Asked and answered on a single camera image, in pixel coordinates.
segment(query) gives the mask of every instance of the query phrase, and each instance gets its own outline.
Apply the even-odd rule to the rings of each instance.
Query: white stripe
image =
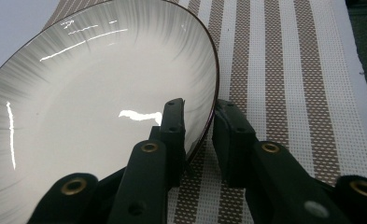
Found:
[[[85,6],[83,8],[86,8],[89,3],[90,3],[90,1],[87,1],[87,3],[85,4]]]
[[[210,17],[211,4],[202,3],[200,11],[205,10]],[[220,89],[219,98],[228,100],[230,94],[230,79],[233,65],[233,41],[235,33],[236,1],[225,1],[223,19],[221,23],[219,42],[219,66],[220,66]],[[197,208],[197,223],[217,223],[219,214],[219,200],[221,192],[221,173],[218,166],[218,158],[212,147],[212,130],[210,126],[207,135],[207,147],[205,150],[204,170],[201,181],[200,197]]]
[[[289,151],[314,176],[308,114],[305,105],[300,42],[293,0],[279,2],[285,97],[289,129]]]
[[[60,20],[59,16],[61,15],[61,12],[63,11],[64,7],[66,6],[66,3],[67,3],[67,1],[65,1],[65,2],[64,2],[64,5],[63,5],[61,8],[59,8],[59,9],[60,9],[60,11],[59,11],[59,12],[58,12],[58,14],[54,17],[54,20],[52,20],[52,23],[50,23],[50,24],[54,24],[57,20]]]
[[[250,5],[250,39],[247,76],[247,119],[260,140],[266,138],[264,2]]]
[[[212,7],[212,0],[202,0],[200,3],[200,9],[198,10],[198,18],[203,22],[203,24],[208,27],[210,10]]]
[[[209,25],[212,0],[202,0],[198,16],[206,27]],[[197,223],[217,223],[220,200],[221,174],[217,163],[215,149],[212,147],[213,124],[206,137],[207,146],[203,176],[201,178],[200,197],[197,206]]]
[[[78,5],[76,6],[74,12],[77,12],[78,11],[78,8],[80,7],[81,3],[82,3],[81,1],[78,3]]]
[[[311,1],[311,8],[341,173],[367,177],[367,139],[331,1]]]
[[[76,0],[73,0],[73,2],[70,4],[70,7],[66,10],[66,12],[64,13],[63,18],[65,18],[68,14],[72,14],[75,13],[75,11],[70,11],[70,9],[72,9],[72,6],[75,4]]]
[[[190,0],[180,0],[179,4],[185,8],[189,7]]]
[[[341,41],[346,55],[346,63],[350,79],[352,82],[353,92],[357,99],[360,119],[363,123],[363,129],[367,137],[367,83],[361,73],[363,68],[358,58],[358,53],[353,38],[352,27],[349,21],[346,5],[344,1],[332,1],[332,9],[335,15],[338,30],[342,32]]]
[[[236,0],[224,1],[223,21],[219,43],[220,86],[219,99],[229,100],[233,65]]]

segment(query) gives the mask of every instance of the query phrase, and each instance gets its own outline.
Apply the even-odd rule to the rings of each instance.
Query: beige stripe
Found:
[[[201,0],[190,0],[188,10],[198,16]]]
[[[70,14],[72,14],[71,13],[71,11],[73,11],[72,10],[72,7],[73,6],[75,6],[77,3],[76,3],[76,1],[77,0],[73,0],[73,2],[71,1],[70,3],[69,3],[69,7],[65,7],[67,10],[66,10],[66,12],[64,13],[64,15],[63,15],[63,18],[65,18],[66,16],[68,16],[68,15],[70,15]]]
[[[74,0],[62,0],[62,1],[65,1],[64,7],[61,9],[60,13],[57,14],[57,16],[54,18],[52,23],[55,23],[56,21],[59,21],[65,18],[67,15],[70,15],[73,13],[73,12],[69,13],[69,9],[72,7]]]
[[[84,5],[84,7],[87,7],[88,5],[92,5],[93,4],[93,0],[87,0],[87,3]]]
[[[52,24],[54,24],[54,22],[57,21],[57,17],[59,15],[61,15],[61,11],[64,9],[64,6],[66,6],[67,1],[60,1],[58,3],[57,8],[55,9],[54,13],[52,14],[51,18],[49,18],[49,20],[47,21],[46,25],[44,26],[43,30],[49,28]]]
[[[81,9],[83,9],[84,8],[84,1],[78,1],[78,3],[77,3],[77,5],[76,5],[76,7],[75,7],[75,11],[79,11],[79,10],[81,10]]]
[[[265,106],[267,140],[288,146],[288,119],[286,114],[283,72],[282,31],[279,3],[264,2],[265,20]]]
[[[216,50],[219,51],[221,23],[223,21],[224,0],[212,1],[212,7],[209,18],[208,30],[215,43]]]
[[[230,84],[230,100],[241,111],[247,112],[247,71],[250,33],[250,3],[238,0],[236,6],[233,67]],[[221,185],[218,223],[241,223],[244,191]]]
[[[340,175],[340,167],[323,84],[314,17],[308,0],[295,0],[294,6],[315,177],[332,185]]]
[[[174,223],[195,223],[200,198],[201,177],[204,170],[206,141],[191,163],[194,176],[185,174],[177,196]]]

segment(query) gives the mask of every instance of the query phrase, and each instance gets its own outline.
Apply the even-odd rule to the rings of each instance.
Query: ceramic plate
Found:
[[[65,175],[124,167],[175,98],[189,151],[218,82],[208,32],[177,5],[112,1],[52,25],[0,68],[0,222],[27,221]]]

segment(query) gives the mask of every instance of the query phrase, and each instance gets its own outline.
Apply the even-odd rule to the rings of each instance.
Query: brass rivet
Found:
[[[141,149],[144,152],[153,152],[153,151],[157,151],[158,145],[157,144],[154,144],[154,143],[147,143],[147,144],[144,144],[141,147]]]
[[[80,193],[87,187],[87,181],[84,178],[76,177],[68,182],[66,182],[62,188],[61,192],[65,195],[74,195]]]
[[[264,143],[261,145],[261,148],[264,151],[271,152],[271,153],[276,153],[280,150],[277,145],[272,144],[272,143]]]
[[[363,180],[353,180],[349,186],[357,193],[367,197],[367,182]]]

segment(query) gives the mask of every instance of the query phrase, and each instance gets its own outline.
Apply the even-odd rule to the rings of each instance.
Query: woven placemat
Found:
[[[61,0],[45,25],[104,0]],[[180,0],[219,53],[219,98],[235,102],[261,140],[285,145],[313,177],[367,177],[367,139],[332,0]],[[244,191],[220,179],[208,134],[169,192],[168,223],[250,223]]]

